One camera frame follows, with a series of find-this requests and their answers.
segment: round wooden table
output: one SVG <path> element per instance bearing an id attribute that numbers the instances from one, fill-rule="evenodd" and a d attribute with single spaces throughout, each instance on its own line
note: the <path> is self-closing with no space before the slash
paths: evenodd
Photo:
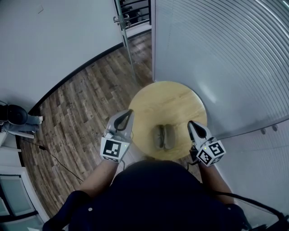
<path id="1" fill-rule="evenodd" d="M 191 139 L 188 121 L 198 121 L 207 126 L 202 101 L 190 88 L 180 83 L 152 83 L 135 95 L 129 108 L 135 113 L 133 142 L 142 152 L 160 160 L 176 160 L 189 155 Z M 154 145 L 153 128 L 166 124 L 174 127 L 176 145 L 170 150 L 159 150 Z"/>

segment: black baseboard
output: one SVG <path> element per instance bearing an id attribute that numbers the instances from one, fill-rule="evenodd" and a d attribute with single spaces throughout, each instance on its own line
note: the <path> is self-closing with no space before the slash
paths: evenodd
<path id="1" fill-rule="evenodd" d="M 53 93 L 55 92 L 59 87 L 61 87 L 61 85 L 63 85 L 66 81 L 68 81 L 69 79 L 71 79 L 73 76 L 75 76 L 78 72 L 80 72 L 81 70 L 83 70 L 84 68 L 88 67 L 89 65 L 91 65 L 92 63 L 94 63 L 96 60 L 108 55 L 109 53 L 121 48 L 123 46 L 122 43 L 119 43 L 111 48 L 109 48 L 108 50 L 104 51 L 103 53 L 95 56 L 94 58 L 92 58 L 91 60 L 87 61 L 85 64 L 81 65 L 79 68 L 75 69 L 73 72 L 71 72 L 69 75 L 67 75 L 63 80 L 61 80 L 58 84 L 56 84 L 49 92 L 47 92 L 45 94 L 45 96 L 43 96 L 41 98 L 41 100 L 38 101 L 37 104 L 34 105 L 34 107 L 29 111 L 28 114 L 33 115 L 35 113 L 35 111 L 38 109 L 38 107 Z"/>
<path id="2" fill-rule="evenodd" d="M 15 138 L 16 138 L 17 149 L 21 149 L 20 143 L 19 143 L 20 137 L 16 135 Z M 23 158 L 22 158 L 22 152 L 19 152 L 18 156 L 19 156 L 19 160 L 20 160 L 21 166 L 25 167 L 24 166 L 24 161 L 23 161 Z"/>

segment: wooden floor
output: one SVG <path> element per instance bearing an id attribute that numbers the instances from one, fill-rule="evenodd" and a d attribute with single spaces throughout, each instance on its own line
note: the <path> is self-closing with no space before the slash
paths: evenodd
<path id="1" fill-rule="evenodd" d="M 129 44 L 137 83 L 122 47 L 80 71 L 40 106 L 45 120 L 33 142 L 48 148 L 81 179 L 101 162 L 100 141 L 110 116 L 127 109 L 134 95 L 152 83 L 151 33 L 135 37 Z M 52 217 L 81 182 L 46 151 L 25 141 L 20 146 L 35 191 Z M 127 166 L 143 158 L 133 145 L 124 161 Z M 188 157 L 178 160 L 183 165 L 187 161 Z M 200 179 L 197 167 L 190 170 Z"/>

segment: person's arm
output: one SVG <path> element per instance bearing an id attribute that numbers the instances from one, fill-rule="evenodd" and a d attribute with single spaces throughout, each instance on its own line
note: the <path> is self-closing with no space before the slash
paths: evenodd
<path id="1" fill-rule="evenodd" d="M 78 190 L 87 193 L 90 197 L 97 196 L 110 186 L 117 171 L 118 163 L 103 160 L 90 176 L 79 186 Z"/>
<path id="2" fill-rule="evenodd" d="M 47 221 L 43 231 L 59 231 L 69 224 L 73 213 L 91 198 L 97 196 L 109 187 L 117 171 L 118 163 L 103 160 L 90 176 L 79 186 L 77 191 L 72 192 L 59 212 Z"/>
<path id="3" fill-rule="evenodd" d="M 219 174 L 216 167 L 206 167 L 204 164 L 199 164 L 200 174 L 202 177 L 203 184 L 211 190 L 219 191 L 223 193 L 232 193 L 226 182 Z M 216 198 L 224 204 L 234 204 L 234 198 L 229 196 L 217 195 Z"/>

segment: curved wall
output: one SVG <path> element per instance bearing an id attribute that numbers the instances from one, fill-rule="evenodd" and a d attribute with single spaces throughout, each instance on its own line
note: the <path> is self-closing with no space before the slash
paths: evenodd
<path id="1" fill-rule="evenodd" d="M 113 0 L 1 0 L 0 99 L 29 111 L 75 69 L 122 42 L 116 15 Z"/>
<path id="2" fill-rule="evenodd" d="M 155 80 L 193 89 L 219 138 L 289 118 L 286 1 L 156 1 Z"/>

